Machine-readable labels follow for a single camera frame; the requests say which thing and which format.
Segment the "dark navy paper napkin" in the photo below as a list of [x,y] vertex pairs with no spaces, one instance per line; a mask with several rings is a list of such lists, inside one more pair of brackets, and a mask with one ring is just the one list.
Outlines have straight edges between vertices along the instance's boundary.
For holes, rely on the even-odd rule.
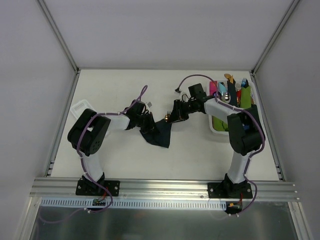
[[171,142],[172,124],[166,122],[165,119],[162,119],[155,123],[155,129],[157,132],[143,133],[140,130],[140,133],[147,143],[168,149]]

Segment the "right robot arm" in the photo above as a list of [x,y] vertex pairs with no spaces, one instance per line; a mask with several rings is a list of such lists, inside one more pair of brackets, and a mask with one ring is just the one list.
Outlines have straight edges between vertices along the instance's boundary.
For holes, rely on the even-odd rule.
[[192,113],[204,113],[217,117],[228,126],[229,143],[233,156],[229,170],[220,183],[208,183],[209,198],[251,199],[252,189],[246,177],[251,158],[265,146],[265,134],[261,126],[258,108],[253,104],[243,109],[232,106],[216,95],[207,95],[200,83],[190,86],[190,98],[173,102],[173,109],[166,116],[166,122],[173,124],[189,119]]

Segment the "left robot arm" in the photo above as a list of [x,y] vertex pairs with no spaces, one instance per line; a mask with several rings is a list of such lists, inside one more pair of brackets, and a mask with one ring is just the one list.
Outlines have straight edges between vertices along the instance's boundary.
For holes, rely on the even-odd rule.
[[118,113],[97,113],[91,108],[82,112],[67,135],[67,140],[80,157],[83,169],[81,190],[93,195],[106,191],[105,174],[98,154],[105,136],[136,127],[140,128],[143,134],[159,133],[153,114],[146,104],[139,100],[134,100],[130,106]]

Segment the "pink napkin roll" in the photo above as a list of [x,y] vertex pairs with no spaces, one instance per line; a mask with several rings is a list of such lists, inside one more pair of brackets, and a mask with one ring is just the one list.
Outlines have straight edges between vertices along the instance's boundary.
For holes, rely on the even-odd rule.
[[218,92],[219,92],[218,82],[217,81],[211,81],[209,83],[209,94],[211,96],[213,96],[213,97],[216,97]]

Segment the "light blue napkin roll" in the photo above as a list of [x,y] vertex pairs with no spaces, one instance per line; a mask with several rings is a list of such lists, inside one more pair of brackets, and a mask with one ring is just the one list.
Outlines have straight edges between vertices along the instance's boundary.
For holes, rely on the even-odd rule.
[[222,96],[225,92],[227,92],[227,88],[225,87],[223,82],[218,82],[218,91]]

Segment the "middle green napkin roll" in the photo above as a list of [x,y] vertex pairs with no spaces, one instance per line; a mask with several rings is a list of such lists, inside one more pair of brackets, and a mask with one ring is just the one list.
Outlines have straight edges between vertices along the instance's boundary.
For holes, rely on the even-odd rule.
[[224,121],[221,122],[221,125],[222,125],[222,128],[225,132],[228,132],[229,131],[229,127],[228,127],[228,124],[225,123]]

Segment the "dark navy napkin roll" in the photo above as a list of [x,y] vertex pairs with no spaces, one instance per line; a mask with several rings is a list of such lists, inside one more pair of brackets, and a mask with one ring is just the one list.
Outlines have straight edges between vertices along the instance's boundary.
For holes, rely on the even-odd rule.
[[236,91],[236,83],[233,81],[227,81],[227,91],[230,95],[230,102],[229,104],[232,106],[237,107],[238,102],[237,102],[237,91]]

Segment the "tall green napkin roll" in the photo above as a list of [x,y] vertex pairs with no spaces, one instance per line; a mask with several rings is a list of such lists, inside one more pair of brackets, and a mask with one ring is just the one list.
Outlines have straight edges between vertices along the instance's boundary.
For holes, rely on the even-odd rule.
[[251,87],[248,86],[247,88],[241,88],[241,96],[240,96],[240,108],[248,109],[252,105],[252,98],[251,98]]

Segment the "silver spoon in bin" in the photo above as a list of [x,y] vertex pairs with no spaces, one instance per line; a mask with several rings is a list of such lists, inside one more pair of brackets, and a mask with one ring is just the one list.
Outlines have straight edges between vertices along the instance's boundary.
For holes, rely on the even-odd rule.
[[227,103],[229,104],[230,101],[231,101],[231,95],[229,94],[229,92],[227,91],[224,91],[221,95],[221,100],[224,102],[224,103]]

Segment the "large white storage bin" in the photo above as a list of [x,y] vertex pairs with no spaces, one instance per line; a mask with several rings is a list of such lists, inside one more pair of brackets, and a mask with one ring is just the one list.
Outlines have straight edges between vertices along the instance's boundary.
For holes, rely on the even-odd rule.
[[[243,78],[241,82],[234,81],[234,88],[236,91],[236,101],[237,107],[244,107],[245,109],[249,108],[251,105],[257,105],[256,100],[256,87],[254,86],[252,81],[248,81],[248,84],[245,83],[247,79]],[[228,87],[231,85],[228,80],[218,80],[214,81],[218,88],[214,85],[214,83],[210,82],[206,86],[206,93],[208,95],[215,96],[216,90],[218,90],[218,97],[221,97],[221,93],[226,92]],[[213,115],[208,116],[209,127],[210,130],[216,134],[217,136],[228,136],[228,125],[222,120],[216,118]]]

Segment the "blue fork in bin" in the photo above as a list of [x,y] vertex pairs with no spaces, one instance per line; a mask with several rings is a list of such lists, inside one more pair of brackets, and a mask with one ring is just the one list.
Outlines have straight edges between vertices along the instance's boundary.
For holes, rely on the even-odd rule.
[[249,86],[249,81],[247,78],[243,78],[241,81],[241,87],[242,88],[247,88]]

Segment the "aluminium mounting rail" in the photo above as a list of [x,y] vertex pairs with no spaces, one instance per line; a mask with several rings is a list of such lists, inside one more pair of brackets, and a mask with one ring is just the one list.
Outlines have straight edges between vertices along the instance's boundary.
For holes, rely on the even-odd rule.
[[[117,199],[208,200],[214,193],[207,180],[120,179]],[[31,197],[75,197],[77,178],[37,177]],[[258,202],[300,202],[296,185],[287,181],[257,181],[247,190]]]

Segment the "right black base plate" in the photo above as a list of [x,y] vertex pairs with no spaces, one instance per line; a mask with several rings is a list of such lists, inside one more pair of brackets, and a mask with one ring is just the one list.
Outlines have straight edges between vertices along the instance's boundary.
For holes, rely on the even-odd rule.
[[242,183],[209,182],[207,184],[208,197],[210,199],[252,199],[251,185],[245,181]]

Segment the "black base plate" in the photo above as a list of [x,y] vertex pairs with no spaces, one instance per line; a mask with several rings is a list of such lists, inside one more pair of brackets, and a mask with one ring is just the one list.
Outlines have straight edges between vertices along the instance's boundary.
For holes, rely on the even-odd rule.
[[207,184],[208,197],[210,199],[252,199],[251,185],[245,181],[242,183],[209,182]]
[[[99,180],[98,184],[107,189],[113,197],[119,196],[120,181],[118,180]],[[76,196],[94,196],[101,197],[106,191],[86,178],[77,181]]]

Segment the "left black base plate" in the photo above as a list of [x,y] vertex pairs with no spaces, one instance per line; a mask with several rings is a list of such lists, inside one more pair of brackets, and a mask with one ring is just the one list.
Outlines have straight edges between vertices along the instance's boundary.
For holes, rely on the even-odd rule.
[[[98,184],[107,189],[113,197],[119,196],[120,181],[118,180],[99,180]],[[101,197],[106,191],[86,178],[77,181],[76,196],[94,196]]]

